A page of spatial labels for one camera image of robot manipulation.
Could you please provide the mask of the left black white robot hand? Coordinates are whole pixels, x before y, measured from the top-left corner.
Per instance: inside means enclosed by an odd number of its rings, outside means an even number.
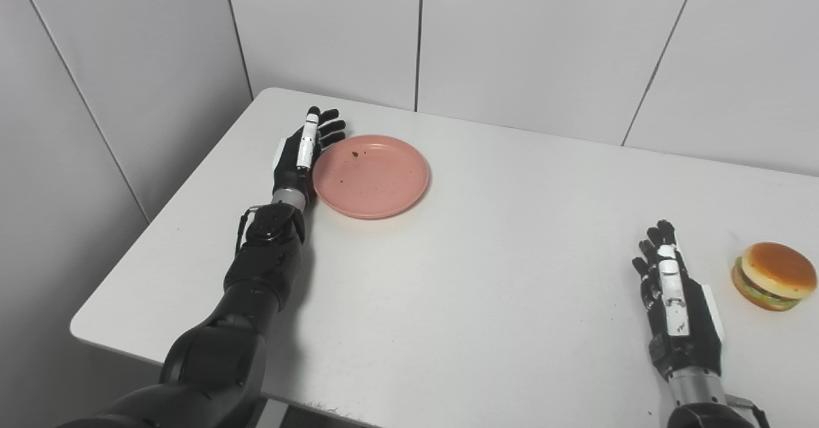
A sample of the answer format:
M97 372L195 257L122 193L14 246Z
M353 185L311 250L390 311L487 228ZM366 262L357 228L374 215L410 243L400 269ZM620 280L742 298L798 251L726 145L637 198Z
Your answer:
M306 197L315 195L313 168L327 149L346 138L345 128L338 109L311 107L302 127L284 143L274 168L274 192L290 189Z

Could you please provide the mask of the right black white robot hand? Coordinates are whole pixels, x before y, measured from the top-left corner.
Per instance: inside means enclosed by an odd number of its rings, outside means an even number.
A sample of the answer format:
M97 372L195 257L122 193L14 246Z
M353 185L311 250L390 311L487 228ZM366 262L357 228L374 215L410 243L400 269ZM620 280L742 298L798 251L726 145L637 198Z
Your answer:
M688 367L721 376L722 340L704 285L688 273L675 227L659 220L646 235L632 265L640 278L653 366L664 379Z

